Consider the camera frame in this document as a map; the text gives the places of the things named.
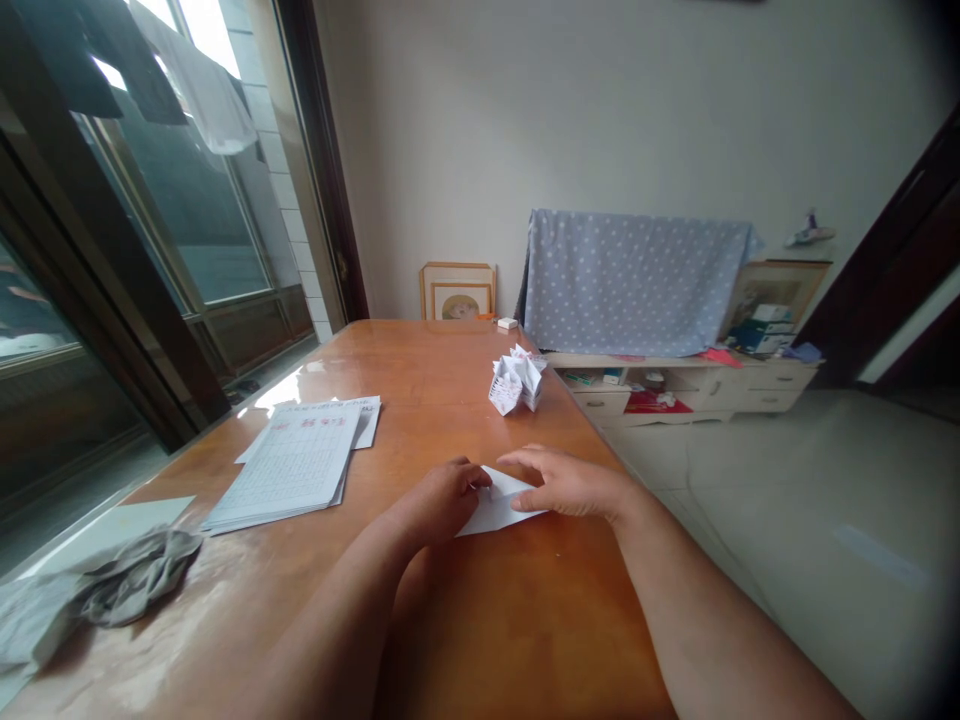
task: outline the hanging clothes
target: hanging clothes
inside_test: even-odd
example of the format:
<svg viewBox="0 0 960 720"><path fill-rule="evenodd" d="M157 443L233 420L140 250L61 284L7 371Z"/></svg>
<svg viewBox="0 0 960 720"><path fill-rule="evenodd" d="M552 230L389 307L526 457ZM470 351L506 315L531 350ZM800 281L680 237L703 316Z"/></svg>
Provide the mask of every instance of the hanging clothes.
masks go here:
<svg viewBox="0 0 960 720"><path fill-rule="evenodd" d="M15 5L71 110L123 117L96 57L120 73L145 120L187 124L167 76L123 0L15 0Z"/></svg>
<svg viewBox="0 0 960 720"><path fill-rule="evenodd" d="M140 32L173 75L210 152L236 155L256 142L253 120L227 71L137 0L131 0L130 11Z"/></svg>
<svg viewBox="0 0 960 720"><path fill-rule="evenodd" d="M763 246L747 222L534 210L524 330L559 352L704 352Z"/></svg>

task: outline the drawer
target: drawer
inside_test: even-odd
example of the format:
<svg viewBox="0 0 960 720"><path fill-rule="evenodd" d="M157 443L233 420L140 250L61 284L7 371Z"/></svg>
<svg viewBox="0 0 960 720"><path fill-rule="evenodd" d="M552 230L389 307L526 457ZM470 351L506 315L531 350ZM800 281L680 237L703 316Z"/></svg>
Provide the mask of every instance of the drawer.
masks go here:
<svg viewBox="0 0 960 720"><path fill-rule="evenodd" d="M747 390L741 396L740 412L785 412L800 397L799 390Z"/></svg>
<svg viewBox="0 0 960 720"><path fill-rule="evenodd" d="M574 393L573 397L587 415L594 417L610 417L622 415L627 409L630 400L629 390L614 390L612 392Z"/></svg>
<svg viewBox="0 0 960 720"><path fill-rule="evenodd" d="M803 390L816 374L816 368L803 367L799 363L769 363L751 368L749 389Z"/></svg>

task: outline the framed picture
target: framed picture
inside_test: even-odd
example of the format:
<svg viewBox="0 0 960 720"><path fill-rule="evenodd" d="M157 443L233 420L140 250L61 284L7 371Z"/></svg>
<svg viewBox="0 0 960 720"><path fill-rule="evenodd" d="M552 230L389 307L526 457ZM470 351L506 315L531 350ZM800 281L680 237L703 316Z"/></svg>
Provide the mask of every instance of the framed picture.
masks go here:
<svg viewBox="0 0 960 720"><path fill-rule="evenodd" d="M471 288L467 296L473 297L480 307L483 307L483 303L480 302L483 295L479 293L477 286L487 286L489 287L489 296L485 301L487 309L480 314L497 311L497 271L489 265L440 262L429 262L424 265L420 270L420 317L424 320L441 319L443 304L440 304L436 313L433 311L434 285Z"/></svg>
<svg viewBox="0 0 960 720"><path fill-rule="evenodd" d="M741 268L730 305L720 326L721 342L730 328L753 317L758 305L786 305L791 322L799 323L830 268L828 262L768 260Z"/></svg>
<svg viewBox="0 0 960 720"><path fill-rule="evenodd" d="M476 320L492 312L492 288L480 283L430 283L431 320Z"/></svg>

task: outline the blue fabric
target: blue fabric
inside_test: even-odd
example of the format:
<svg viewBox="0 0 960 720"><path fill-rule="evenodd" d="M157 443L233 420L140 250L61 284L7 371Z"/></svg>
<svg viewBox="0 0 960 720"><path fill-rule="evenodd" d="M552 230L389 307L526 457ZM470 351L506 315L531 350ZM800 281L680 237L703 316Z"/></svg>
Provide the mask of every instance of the blue fabric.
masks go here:
<svg viewBox="0 0 960 720"><path fill-rule="evenodd" d="M534 210L524 329L559 352L703 352L762 248L746 222Z"/></svg>

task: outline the white cabinet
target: white cabinet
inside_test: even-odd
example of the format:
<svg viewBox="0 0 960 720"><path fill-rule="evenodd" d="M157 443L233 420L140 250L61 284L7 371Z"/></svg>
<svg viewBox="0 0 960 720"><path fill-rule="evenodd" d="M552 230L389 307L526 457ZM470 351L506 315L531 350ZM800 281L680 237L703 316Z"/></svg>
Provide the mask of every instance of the white cabinet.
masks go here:
<svg viewBox="0 0 960 720"><path fill-rule="evenodd" d="M699 357L619 360L609 355L548 353L550 366L563 371L626 367L659 370L665 389L693 412L677 414L624 413L630 399L627 388L596 384L584 386L567 381L567 387L584 412L601 427L628 427L649 423L688 423L697 420L729 420L736 412L786 412L817 374L816 365L798 360L756 360L737 355L742 368L721 365Z"/></svg>

